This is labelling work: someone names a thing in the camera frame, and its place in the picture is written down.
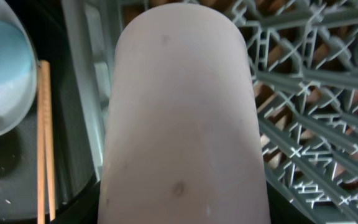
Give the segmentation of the pink cup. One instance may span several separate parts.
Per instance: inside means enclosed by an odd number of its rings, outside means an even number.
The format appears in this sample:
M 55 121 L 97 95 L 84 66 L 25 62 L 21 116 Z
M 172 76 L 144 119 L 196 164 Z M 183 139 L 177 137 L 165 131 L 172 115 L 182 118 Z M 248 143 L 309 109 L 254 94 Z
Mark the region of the pink cup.
M 270 222 L 246 44 L 220 12 L 165 4 L 123 30 L 98 222 Z

